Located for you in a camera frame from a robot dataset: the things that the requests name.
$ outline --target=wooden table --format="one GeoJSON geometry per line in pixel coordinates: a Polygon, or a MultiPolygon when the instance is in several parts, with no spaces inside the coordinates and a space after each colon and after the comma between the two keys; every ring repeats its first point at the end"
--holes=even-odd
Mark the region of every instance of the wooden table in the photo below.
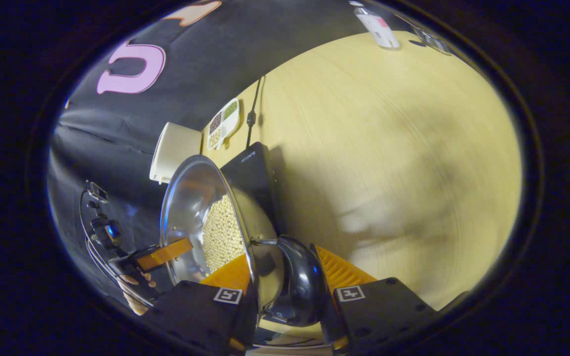
{"type": "MultiPolygon", "coordinates": [[[[265,75],[251,142],[270,149],[292,237],[398,277],[440,309],[507,241],[521,158],[507,108],[480,74],[395,33],[397,52],[359,34],[265,75]]],[[[219,167],[245,149],[255,90],[238,95],[243,124],[224,146],[203,142],[219,167]]]]}

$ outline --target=metal pot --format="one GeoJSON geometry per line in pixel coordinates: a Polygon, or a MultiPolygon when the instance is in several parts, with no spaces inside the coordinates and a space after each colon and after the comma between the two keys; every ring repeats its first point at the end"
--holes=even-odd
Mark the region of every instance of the metal pot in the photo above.
{"type": "Polygon", "coordinates": [[[260,242],[276,241],[276,233],[259,205],[244,192],[230,187],[221,171],[206,156],[195,155],[185,160],[171,178],[164,197],[160,245],[166,246],[186,237],[194,246],[190,252],[167,262],[170,278],[177,284],[182,280],[200,282],[210,275],[200,237],[210,207],[226,194],[235,210],[244,241],[258,310],[266,312],[283,288],[285,271],[279,247],[260,242]]]}

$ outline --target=black cable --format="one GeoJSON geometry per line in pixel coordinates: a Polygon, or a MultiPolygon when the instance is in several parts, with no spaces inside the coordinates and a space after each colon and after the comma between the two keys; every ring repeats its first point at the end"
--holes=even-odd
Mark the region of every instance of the black cable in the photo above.
{"type": "Polygon", "coordinates": [[[324,344],[324,343],[317,343],[317,344],[313,344],[313,345],[296,345],[296,346],[281,346],[281,345],[269,345],[269,344],[260,344],[260,343],[254,343],[252,344],[252,346],[254,347],[261,347],[263,349],[281,349],[281,350],[291,350],[291,349],[318,349],[320,347],[328,347],[331,346],[329,344],[324,344]]]}
{"type": "MultiPolygon", "coordinates": [[[[115,278],[112,278],[101,266],[98,266],[98,264],[102,264],[102,262],[104,261],[96,261],[95,257],[92,256],[91,250],[89,249],[89,244],[93,244],[93,242],[91,241],[91,239],[89,238],[89,234],[87,233],[87,229],[85,228],[85,223],[83,222],[83,211],[81,208],[81,205],[83,203],[83,196],[85,195],[85,192],[87,190],[83,189],[83,191],[81,192],[81,198],[79,199],[79,217],[81,218],[81,227],[83,228],[83,232],[85,233],[85,237],[87,239],[86,243],[85,243],[85,247],[87,248],[89,257],[92,259],[94,265],[102,272],[102,275],[104,275],[107,279],[109,279],[109,281],[113,282],[113,284],[115,284],[115,286],[120,289],[120,291],[122,291],[123,293],[126,293],[126,291],[124,291],[122,288],[120,288],[120,285],[118,284],[118,282],[116,281],[115,278]]],[[[96,253],[98,254],[98,258],[101,259],[100,254],[98,253],[98,251],[96,251],[96,253]]],[[[121,277],[120,275],[118,276],[120,277],[120,279],[127,283],[127,281],[125,281],[125,279],[123,277],[121,277]]],[[[129,293],[131,295],[131,297],[133,298],[133,300],[135,300],[136,302],[138,302],[139,304],[141,304],[141,306],[149,308],[149,306],[147,306],[146,304],[144,304],[143,302],[140,302],[138,300],[138,298],[141,297],[137,297],[136,295],[133,295],[132,293],[129,293]]]]}
{"type": "Polygon", "coordinates": [[[249,139],[252,136],[252,126],[256,122],[256,113],[254,112],[254,107],[256,105],[256,99],[258,98],[258,88],[261,86],[261,78],[258,79],[258,83],[256,83],[256,94],[254,94],[254,103],[252,103],[252,110],[247,113],[247,142],[246,142],[246,149],[249,148],[249,139]]]}
{"type": "Polygon", "coordinates": [[[298,345],[298,344],[301,344],[301,343],[308,343],[308,342],[310,342],[310,341],[312,341],[312,340],[316,340],[316,339],[311,338],[311,339],[303,340],[303,341],[297,342],[297,343],[279,343],[279,344],[267,344],[267,343],[265,343],[264,345],[265,345],[265,346],[292,346],[292,345],[298,345]]]}

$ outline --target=power cord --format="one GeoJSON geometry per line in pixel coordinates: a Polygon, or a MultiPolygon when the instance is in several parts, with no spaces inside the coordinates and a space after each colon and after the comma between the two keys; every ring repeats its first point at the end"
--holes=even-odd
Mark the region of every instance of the power cord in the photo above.
{"type": "MultiPolygon", "coordinates": [[[[307,339],[307,340],[303,340],[301,342],[296,342],[296,343],[281,343],[281,344],[262,344],[262,343],[257,343],[257,345],[261,345],[261,346],[294,346],[294,345],[300,345],[301,343],[308,343],[308,342],[312,342],[316,339],[311,338],[311,339],[307,339]]],[[[318,346],[320,344],[314,344],[314,345],[304,345],[304,346],[318,346]]]]}
{"type": "Polygon", "coordinates": [[[129,294],[130,297],[133,298],[133,300],[135,302],[138,302],[138,304],[141,304],[143,307],[151,307],[152,304],[147,301],[146,299],[144,299],[143,297],[141,297],[140,295],[138,295],[138,293],[136,293],[133,289],[129,288],[129,286],[127,286],[126,284],[128,283],[121,275],[117,275],[115,273],[111,273],[111,271],[109,270],[109,268],[106,266],[106,262],[102,261],[102,257],[100,256],[100,253],[98,253],[97,248],[95,248],[95,245],[93,244],[91,238],[89,237],[89,234],[87,232],[87,229],[85,228],[85,223],[83,222],[83,214],[82,214],[82,202],[83,202],[83,196],[85,195],[85,193],[87,192],[86,189],[83,189],[83,191],[81,192],[81,198],[79,200],[79,217],[81,218],[81,227],[83,228],[83,232],[85,232],[85,237],[86,237],[86,243],[85,246],[87,248],[89,257],[91,257],[93,263],[95,266],[97,266],[97,268],[99,270],[101,270],[102,274],[107,277],[107,279],[109,279],[109,281],[113,282],[113,284],[115,284],[115,286],[118,287],[118,289],[120,289],[121,291],[123,291],[123,293],[126,293],[126,291],[120,287],[120,285],[117,282],[117,279],[120,278],[120,280],[122,282],[124,282],[123,284],[125,285],[125,288],[129,290],[129,294]]]}
{"type": "Polygon", "coordinates": [[[298,346],[278,346],[278,345],[266,345],[255,343],[252,344],[254,347],[261,347],[263,349],[274,349],[274,350],[304,350],[304,349],[321,349],[323,347],[330,347],[331,344],[314,344],[314,345],[298,345],[298,346]]]}
{"type": "Polygon", "coordinates": [[[254,112],[254,106],[256,105],[256,98],[258,97],[258,88],[261,86],[261,78],[258,79],[258,83],[256,83],[256,94],[254,94],[254,103],[252,103],[252,110],[247,113],[247,142],[246,142],[246,149],[249,148],[249,138],[252,136],[252,126],[254,126],[256,122],[256,113],[254,112]]]}

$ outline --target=bottle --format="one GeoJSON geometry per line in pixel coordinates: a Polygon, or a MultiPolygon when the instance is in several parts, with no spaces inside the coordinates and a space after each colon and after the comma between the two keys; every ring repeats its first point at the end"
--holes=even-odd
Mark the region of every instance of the bottle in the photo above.
{"type": "Polygon", "coordinates": [[[399,41],[395,38],[393,31],[383,18],[364,8],[364,5],[360,2],[349,1],[349,4],[356,7],[353,13],[360,19],[364,27],[371,32],[375,42],[380,47],[393,50],[400,49],[399,41]]]}

